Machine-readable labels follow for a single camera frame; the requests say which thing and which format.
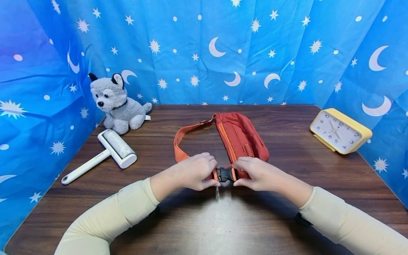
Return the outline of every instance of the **stuffed dog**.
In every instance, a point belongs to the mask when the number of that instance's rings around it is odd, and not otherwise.
[[[119,135],[131,129],[136,130],[143,124],[146,113],[152,109],[151,103],[143,106],[127,96],[122,76],[115,73],[112,78],[98,79],[89,73],[91,92],[96,106],[106,113],[104,126],[113,129]]]

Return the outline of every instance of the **blue curtain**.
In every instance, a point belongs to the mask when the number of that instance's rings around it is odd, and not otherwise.
[[[403,0],[5,0],[0,247],[103,113],[87,73],[153,104],[313,104],[373,131],[359,153],[408,207]]]

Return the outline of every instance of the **orange waist bag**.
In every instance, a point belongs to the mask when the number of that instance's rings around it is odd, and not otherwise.
[[[231,164],[226,168],[220,167],[213,170],[206,179],[215,179],[219,182],[230,180],[235,182],[239,178],[250,179],[250,176],[243,171],[237,171],[232,164],[239,157],[257,157],[263,161],[268,161],[269,151],[264,142],[252,125],[252,122],[240,113],[216,113],[210,120],[201,121],[198,124],[184,126],[177,131],[174,137],[174,156],[177,162],[181,162],[189,156],[179,147],[184,135],[206,123],[215,119],[218,133],[227,150]]]

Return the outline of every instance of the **beige sleeve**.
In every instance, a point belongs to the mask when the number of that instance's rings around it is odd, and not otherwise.
[[[408,254],[403,235],[320,187],[313,188],[300,213],[323,236],[356,255]]]
[[[63,235],[55,255],[108,255],[110,243],[158,204],[150,178],[132,183],[78,217]]]

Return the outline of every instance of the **table surface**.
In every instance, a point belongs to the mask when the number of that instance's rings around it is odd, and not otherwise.
[[[155,105],[146,121],[123,139],[137,161],[121,170],[110,157],[67,186],[61,178],[104,147],[100,125],[41,199],[6,246],[9,255],[53,254],[69,225],[87,209],[122,187],[175,164],[173,139],[182,126],[213,113],[238,111],[253,122],[269,149],[269,163],[346,202],[408,237],[408,214],[358,154],[340,155],[319,142],[308,127],[315,106]],[[189,155],[204,151],[229,164],[216,126],[190,132],[180,147]],[[286,198],[225,184],[197,192],[182,189],[160,204],[160,213],[120,235],[112,254],[350,254],[312,228],[294,221],[298,210]]]

